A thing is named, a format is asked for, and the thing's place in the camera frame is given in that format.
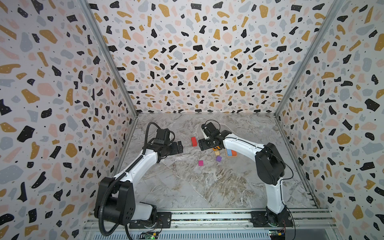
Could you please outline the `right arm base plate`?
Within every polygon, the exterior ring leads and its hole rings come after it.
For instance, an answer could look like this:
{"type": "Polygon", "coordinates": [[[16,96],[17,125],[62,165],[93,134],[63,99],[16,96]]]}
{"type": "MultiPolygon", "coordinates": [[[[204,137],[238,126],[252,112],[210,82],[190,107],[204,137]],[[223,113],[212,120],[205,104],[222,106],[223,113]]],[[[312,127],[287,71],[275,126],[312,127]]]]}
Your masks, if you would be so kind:
{"type": "Polygon", "coordinates": [[[252,211],[251,223],[254,228],[267,228],[267,227],[293,227],[293,219],[287,210],[283,210],[279,214],[271,211],[252,211]]]}

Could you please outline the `left frame aluminium post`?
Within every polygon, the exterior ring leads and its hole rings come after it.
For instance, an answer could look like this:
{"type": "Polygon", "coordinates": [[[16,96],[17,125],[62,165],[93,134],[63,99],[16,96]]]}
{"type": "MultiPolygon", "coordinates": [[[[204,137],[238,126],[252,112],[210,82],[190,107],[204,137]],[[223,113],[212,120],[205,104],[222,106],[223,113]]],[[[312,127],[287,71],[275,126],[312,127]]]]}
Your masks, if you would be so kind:
{"type": "Polygon", "coordinates": [[[138,113],[134,108],[134,105],[131,101],[131,98],[130,98],[129,93],[126,89],[126,86],[125,86],[125,84],[122,80],[122,77],[119,74],[118,68],[117,68],[117,66],[116,66],[116,64],[115,64],[115,62],[114,62],[114,60],[110,54],[108,45],[105,43],[105,41],[103,39],[103,35],[100,31],[100,28],[97,24],[96,19],[93,16],[93,13],[91,11],[89,3],[86,0],[79,0],[78,3],[80,5],[82,12],[84,13],[85,19],[89,23],[90,29],[92,30],[92,32],[95,36],[96,42],[98,43],[100,50],[106,59],[106,63],[110,67],[112,74],[113,74],[115,80],[117,81],[117,85],[120,88],[122,95],[127,102],[129,112],[132,114],[133,118],[136,119],[138,117],[138,113]]]}

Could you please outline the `right frame aluminium post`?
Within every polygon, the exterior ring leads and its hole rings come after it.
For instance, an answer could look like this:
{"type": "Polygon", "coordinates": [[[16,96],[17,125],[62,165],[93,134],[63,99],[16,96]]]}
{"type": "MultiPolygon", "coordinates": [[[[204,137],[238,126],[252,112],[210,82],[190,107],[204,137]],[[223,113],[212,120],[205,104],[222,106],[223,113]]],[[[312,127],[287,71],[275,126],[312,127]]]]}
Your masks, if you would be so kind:
{"type": "Polygon", "coordinates": [[[333,1],[332,5],[330,6],[330,9],[327,13],[327,16],[325,20],[323,21],[323,24],[321,25],[317,35],[314,38],[314,41],[311,43],[310,47],[308,48],[308,52],[306,53],[304,59],[302,60],[302,63],[299,65],[298,70],[296,71],[293,80],[291,81],[289,87],[287,88],[287,91],[285,92],[283,99],[279,103],[275,113],[274,117],[277,119],[280,113],[283,111],[283,108],[287,101],[290,98],[290,94],[294,91],[295,86],[298,84],[301,76],[303,75],[307,65],[310,63],[311,59],[317,52],[317,48],[319,47],[320,43],[322,42],[322,39],[326,32],[328,31],[329,27],[331,26],[333,20],[335,19],[338,11],[343,5],[342,0],[336,0],[333,1]]]}

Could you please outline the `frame aluminium post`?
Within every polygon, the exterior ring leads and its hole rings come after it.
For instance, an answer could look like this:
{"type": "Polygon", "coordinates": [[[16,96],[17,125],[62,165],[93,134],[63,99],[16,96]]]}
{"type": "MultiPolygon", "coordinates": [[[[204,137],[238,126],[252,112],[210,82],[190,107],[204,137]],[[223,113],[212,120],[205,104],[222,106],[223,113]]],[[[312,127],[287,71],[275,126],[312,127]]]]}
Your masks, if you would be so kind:
{"type": "Polygon", "coordinates": [[[126,86],[125,86],[125,84],[122,80],[122,77],[119,74],[118,68],[117,68],[117,66],[116,66],[116,64],[115,64],[115,62],[114,62],[114,60],[110,54],[108,45],[105,43],[105,41],[103,39],[103,35],[100,31],[100,28],[97,24],[96,19],[93,16],[93,13],[91,11],[89,3],[86,0],[79,0],[78,3],[80,5],[82,12],[84,13],[85,19],[89,23],[90,29],[92,30],[92,32],[95,36],[96,42],[98,43],[100,50],[106,59],[106,63],[110,67],[112,74],[113,74],[115,80],[117,81],[117,85],[120,88],[122,95],[127,102],[129,112],[132,114],[133,118],[136,119],[138,117],[138,113],[134,108],[134,105],[131,101],[131,98],[130,98],[129,93],[126,89],[126,86]]]}
{"type": "Polygon", "coordinates": [[[287,101],[290,98],[290,94],[294,91],[295,86],[298,84],[301,76],[303,75],[307,65],[310,63],[311,59],[317,52],[317,48],[319,47],[320,43],[322,42],[322,39],[326,32],[328,31],[329,27],[331,26],[333,20],[335,19],[338,11],[343,5],[342,0],[336,0],[333,1],[332,5],[330,6],[330,9],[327,13],[327,16],[325,20],[323,21],[323,24],[321,25],[317,35],[314,38],[314,41],[311,43],[310,47],[308,48],[308,52],[306,53],[304,59],[302,60],[302,63],[299,65],[298,70],[296,71],[293,80],[291,81],[289,87],[287,88],[287,91],[285,92],[283,99],[279,103],[275,113],[274,117],[277,119],[280,113],[283,111],[283,108],[287,101]]]}

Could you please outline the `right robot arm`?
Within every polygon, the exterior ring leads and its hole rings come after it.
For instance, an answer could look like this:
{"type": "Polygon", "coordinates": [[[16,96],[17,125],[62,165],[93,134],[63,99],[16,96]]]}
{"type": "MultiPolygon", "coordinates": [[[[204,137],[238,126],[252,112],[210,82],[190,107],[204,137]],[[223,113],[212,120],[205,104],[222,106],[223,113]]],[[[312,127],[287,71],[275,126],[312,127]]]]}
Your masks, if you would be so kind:
{"type": "Polygon", "coordinates": [[[266,145],[253,143],[242,139],[228,130],[220,131],[213,123],[201,125],[204,135],[199,140],[201,151],[212,148],[229,149],[254,160],[257,174],[265,184],[267,193],[265,224],[277,227],[287,216],[288,210],[283,201],[282,180],[285,175],[286,164],[272,143],[266,145]]]}

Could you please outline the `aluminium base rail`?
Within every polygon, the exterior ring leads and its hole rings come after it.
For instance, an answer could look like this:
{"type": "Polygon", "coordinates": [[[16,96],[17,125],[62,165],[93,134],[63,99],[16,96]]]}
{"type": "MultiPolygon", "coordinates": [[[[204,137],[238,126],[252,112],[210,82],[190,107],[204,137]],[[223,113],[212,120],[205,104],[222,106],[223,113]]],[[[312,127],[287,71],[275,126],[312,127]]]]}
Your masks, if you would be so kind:
{"type": "Polygon", "coordinates": [[[109,240],[341,240],[326,209],[290,209],[293,227],[254,228],[251,212],[261,209],[161,209],[172,212],[170,229],[119,226],[109,240]]]}

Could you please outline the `red wood block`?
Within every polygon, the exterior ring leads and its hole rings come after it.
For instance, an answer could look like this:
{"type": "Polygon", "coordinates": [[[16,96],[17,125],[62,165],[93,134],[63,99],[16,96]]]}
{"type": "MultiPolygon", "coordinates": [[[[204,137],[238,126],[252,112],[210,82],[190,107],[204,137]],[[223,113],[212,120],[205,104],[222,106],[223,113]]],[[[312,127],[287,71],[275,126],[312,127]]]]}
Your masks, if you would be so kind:
{"type": "Polygon", "coordinates": [[[193,147],[196,147],[198,145],[197,139],[195,137],[191,138],[193,147]]]}

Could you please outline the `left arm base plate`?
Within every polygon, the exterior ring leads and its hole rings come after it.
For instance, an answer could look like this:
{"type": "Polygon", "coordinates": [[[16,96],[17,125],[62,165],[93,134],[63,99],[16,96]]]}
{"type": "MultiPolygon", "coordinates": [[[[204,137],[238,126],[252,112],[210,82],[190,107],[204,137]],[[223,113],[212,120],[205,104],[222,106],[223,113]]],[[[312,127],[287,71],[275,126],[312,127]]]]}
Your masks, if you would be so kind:
{"type": "Polygon", "coordinates": [[[136,220],[130,223],[130,229],[170,229],[172,223],[172,212],[157,212],[156,216],[151,215],[148,220],[136,220]]]}

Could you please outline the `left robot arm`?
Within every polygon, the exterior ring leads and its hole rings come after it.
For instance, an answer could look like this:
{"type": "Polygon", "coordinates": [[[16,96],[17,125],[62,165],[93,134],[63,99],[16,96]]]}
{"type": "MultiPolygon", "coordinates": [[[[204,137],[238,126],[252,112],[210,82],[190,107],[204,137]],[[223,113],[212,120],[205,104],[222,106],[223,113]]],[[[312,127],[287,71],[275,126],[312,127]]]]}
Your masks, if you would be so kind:
{"type": "Polygon", "coordinates": [[[114,223],[114,229],[130,223],[148,227],[156,224],[157,207],[137,202],[134,187],[152,166],[168,156],[181,153],[183,145],[175,141],[174,132],[157,128],[154,138],[148,140],[148,136],[145,136],[145,144],[132,163],[114,177],[101,180],[94,215],[105,235],[109,234],[105,222],[114,223]]]}

